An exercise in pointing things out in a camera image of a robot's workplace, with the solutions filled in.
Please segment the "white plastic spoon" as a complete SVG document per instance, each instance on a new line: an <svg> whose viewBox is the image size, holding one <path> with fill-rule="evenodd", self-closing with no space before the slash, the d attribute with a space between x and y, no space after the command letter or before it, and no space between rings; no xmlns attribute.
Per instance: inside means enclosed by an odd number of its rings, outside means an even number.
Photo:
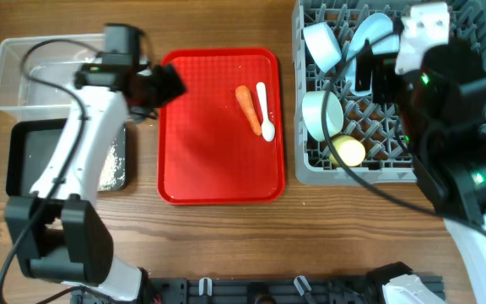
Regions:
<svg viewBox="0 0 486 304"><path fill-rule="evenodd" d="M275 135L275 127L273 123L269 120L266 85L263 82L258 82L256 84L256 92L262 111L262 136L267 142L272 142Z"/></svg>

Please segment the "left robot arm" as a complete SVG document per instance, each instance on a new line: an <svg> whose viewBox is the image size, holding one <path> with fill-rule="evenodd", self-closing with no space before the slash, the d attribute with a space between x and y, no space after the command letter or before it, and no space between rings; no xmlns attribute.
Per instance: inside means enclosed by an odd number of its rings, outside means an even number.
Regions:
<svg viewBox="0 0 486 304"><path fill-rule="evenodd" d="M95 210L112 141L130 106L152 112L186 91L173 65L151 68L85 63L68 93L76 103L45 170L26 196L10 197L5 220L13 241L7 260L31 279L66 284L108 301L144 298L143 270L117 258Z"/></svg>

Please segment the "light green bowl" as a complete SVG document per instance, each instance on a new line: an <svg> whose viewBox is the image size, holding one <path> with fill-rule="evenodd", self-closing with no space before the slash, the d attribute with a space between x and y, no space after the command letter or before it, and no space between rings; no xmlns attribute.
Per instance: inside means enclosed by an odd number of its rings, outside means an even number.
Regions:
<svg viewBox="0 0 486 304"><path fill-rule="evenodd" d="M311 137L318 141L325 140L321 119L322 103L326 91L310 91L305 93L302 101L302 116ZM328 95L326 108L326 123L328 136L337 135L343 130L343 107L339 99L333 94Z"/></svg>

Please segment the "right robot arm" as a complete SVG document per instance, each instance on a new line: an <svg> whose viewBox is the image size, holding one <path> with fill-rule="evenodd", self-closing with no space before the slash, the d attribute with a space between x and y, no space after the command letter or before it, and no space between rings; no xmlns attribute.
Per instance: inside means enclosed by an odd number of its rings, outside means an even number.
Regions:
<svg viewBox="0 0 486 304"><path fill-rule="evenodd" d="M472 283L486 303L486 70L465 41L425 52L419 68L398 75L396 52L357 56L356 86L375 102L396 104L417 184L445 221Z"/></svg>

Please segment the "light blue plate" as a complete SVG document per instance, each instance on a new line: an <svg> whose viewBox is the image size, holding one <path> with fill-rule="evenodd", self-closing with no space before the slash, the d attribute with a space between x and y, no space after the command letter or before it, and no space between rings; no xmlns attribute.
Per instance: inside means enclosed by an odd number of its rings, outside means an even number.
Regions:
<svg viewBox="0 0 486 304"><path fill-rule="evenodd" d="M363 23L356 30L352 40L348 47L347 59L357 54L364 46L366 41L370 43L378 40L382 36L391 33L393 31L393 21L385 14L376 13L366 18ZM374 54L385 54L398 52L399 50L399 38L397 36L390 36L387 39L381 41L372 46ZM348 70L345 73L345 80L351 83L350 92L355 96L370 95L372 90L357 91L356 85L356 67L357 60L354 59L348 66Z"/></svg>

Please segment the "orange carrot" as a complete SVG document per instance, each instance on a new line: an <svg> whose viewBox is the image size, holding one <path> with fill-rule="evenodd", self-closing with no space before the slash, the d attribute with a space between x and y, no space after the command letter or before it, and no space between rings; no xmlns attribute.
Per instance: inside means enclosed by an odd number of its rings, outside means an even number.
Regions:
<svg viewBox="0 0 486 304"><path fill-rule="evenodd" d="M235 89L235 97L240 105L241 110L244 112L246 119L250 123L253 133L256 136L261 136L261 124L258 121L249 89L244 85L238 86Z"/></svg>

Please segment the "white rice grains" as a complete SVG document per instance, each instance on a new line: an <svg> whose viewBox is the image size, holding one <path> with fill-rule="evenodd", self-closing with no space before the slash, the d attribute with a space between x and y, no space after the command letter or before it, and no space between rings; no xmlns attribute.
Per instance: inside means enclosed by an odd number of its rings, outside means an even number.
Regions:
<svg viewBox="0 0 486 304"><path fill-rule="evenodd" d="M99 191L115 191L123 187L126 179L124 158L119 155L119 144L111 143L99 180Z"/></svg>

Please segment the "yellow plastic cup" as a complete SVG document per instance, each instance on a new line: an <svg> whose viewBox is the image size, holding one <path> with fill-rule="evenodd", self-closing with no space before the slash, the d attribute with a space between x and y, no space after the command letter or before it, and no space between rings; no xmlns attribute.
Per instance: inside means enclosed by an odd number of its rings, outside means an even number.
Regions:
<svg viewBox="0 0 486 304"><path fill-rule="evenodd" d="M332 144L347 166L358 166L365 159L365 147L356 138L339 135L332 138Z"/></svg>

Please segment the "light blue bowl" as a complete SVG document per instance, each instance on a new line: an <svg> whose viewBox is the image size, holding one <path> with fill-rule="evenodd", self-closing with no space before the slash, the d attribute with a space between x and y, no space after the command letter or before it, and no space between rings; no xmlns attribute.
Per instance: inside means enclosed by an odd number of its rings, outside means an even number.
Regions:
<svg viewBox="0 0 486 304"><path fill-rule="evenodd" d="M322 72L328 72L341 61L340 46L327 22L305 27L303 36L310 55Z"/></svg>

